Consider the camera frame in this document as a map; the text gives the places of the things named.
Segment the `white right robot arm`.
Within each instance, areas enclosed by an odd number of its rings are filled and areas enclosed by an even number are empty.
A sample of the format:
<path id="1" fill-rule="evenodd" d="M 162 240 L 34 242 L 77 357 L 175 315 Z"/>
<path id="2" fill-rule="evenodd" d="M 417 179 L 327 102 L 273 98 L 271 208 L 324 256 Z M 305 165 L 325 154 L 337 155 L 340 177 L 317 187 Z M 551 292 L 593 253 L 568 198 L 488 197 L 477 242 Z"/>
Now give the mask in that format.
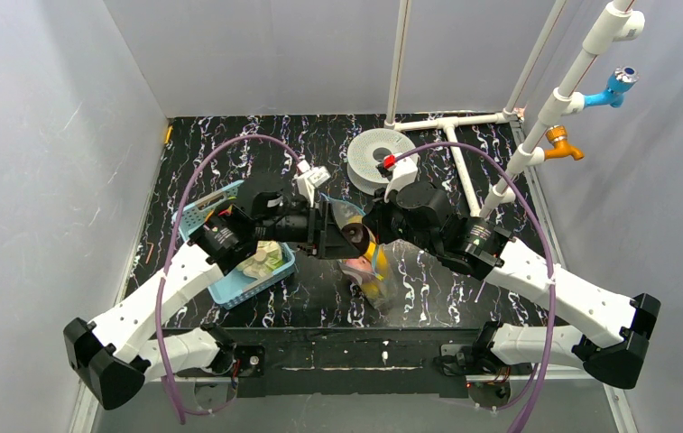
<path id="1" fill-rule="evenodd" d="M 413 244 L 452 272 L 505 288 L 566 322 L 551 332 L 489 322 L 472 346 L 475 360 L 533 363 L 548 348 L 551 364 L 619 389 L 637 385 L 660 313 L 657 298 L 613 293 L 550 264 L 502 227 L 456 212 L 446 192 L 429 182 L 388 198 L 379 192 L 363 223 L 380 244 Z"/>

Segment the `clear zip top bag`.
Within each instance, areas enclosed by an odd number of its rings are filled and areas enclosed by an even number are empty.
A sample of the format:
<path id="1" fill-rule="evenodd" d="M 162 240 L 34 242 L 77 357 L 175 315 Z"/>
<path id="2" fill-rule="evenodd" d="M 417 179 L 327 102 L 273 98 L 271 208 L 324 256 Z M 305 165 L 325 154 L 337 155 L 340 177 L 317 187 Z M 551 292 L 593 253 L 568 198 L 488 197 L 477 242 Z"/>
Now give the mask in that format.
<path id="1" fill-rule="evenodd" d="M 331 206 L 334 218 L 341 228 L 351 225 L 356 231 L 364 230 L 363 235 L 357 236 L 361 240 L 368 240 L 364 252 L 356 258 L 339 259 L 337 263 L 341 272 L 360 289 L 376 310 L 387 312 L 396 298 L 396 284 L 384 247 L 363 226 L 365 212 L 358 205 L 342 199 L 326 194 L 321 197 Z"/>

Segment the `light blue plastic basket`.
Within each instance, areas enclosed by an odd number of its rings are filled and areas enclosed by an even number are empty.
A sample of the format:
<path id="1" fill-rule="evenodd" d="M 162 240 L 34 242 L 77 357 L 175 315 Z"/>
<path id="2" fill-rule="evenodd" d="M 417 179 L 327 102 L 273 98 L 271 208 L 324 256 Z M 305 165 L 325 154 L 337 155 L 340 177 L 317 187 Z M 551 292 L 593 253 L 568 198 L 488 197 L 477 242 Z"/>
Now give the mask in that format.
<path id="1" fill-rule="evenodd" d="M 203 225 L 205 217 L 237 195 L 242 180 L 229 183 L 221 189 L 189 203 L 181 214 L 179 235 L 188 241 L 190 235 Z M 267 278 L 254 279 L 243 275 L 236 268 L 223 279 L 211 284 L 208 291 L 214 302 L 225 309 L 232 309 L 263 290 L 288 278 L 296 271 L 295 254 L 286 243 L 280 243 L 285 264 Z"/>

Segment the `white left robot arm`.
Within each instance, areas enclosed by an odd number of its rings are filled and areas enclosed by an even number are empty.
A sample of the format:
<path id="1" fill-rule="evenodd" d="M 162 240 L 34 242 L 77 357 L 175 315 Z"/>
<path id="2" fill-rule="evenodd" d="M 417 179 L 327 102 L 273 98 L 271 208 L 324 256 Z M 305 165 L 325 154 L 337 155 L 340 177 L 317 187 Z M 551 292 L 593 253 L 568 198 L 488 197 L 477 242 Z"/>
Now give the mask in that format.
<path id="1" fill-rule="evenodd" d="M 331 204 L 290 204 L 275 194 L 245 205 L 234 199 L 210 212 L 169 265 L 102 314 L 74 318 L 63 329 L 69 365 L 106 410 L 131 400 L 166 374 L 239 365 L 236 343 L 217 326 L 163 336 L 163 324 L 191 299 L 235 271 L 261 241 L 300 244 L 324 260 L 355 259 L 370 243 L 360 222 L 337 222 Z"/>

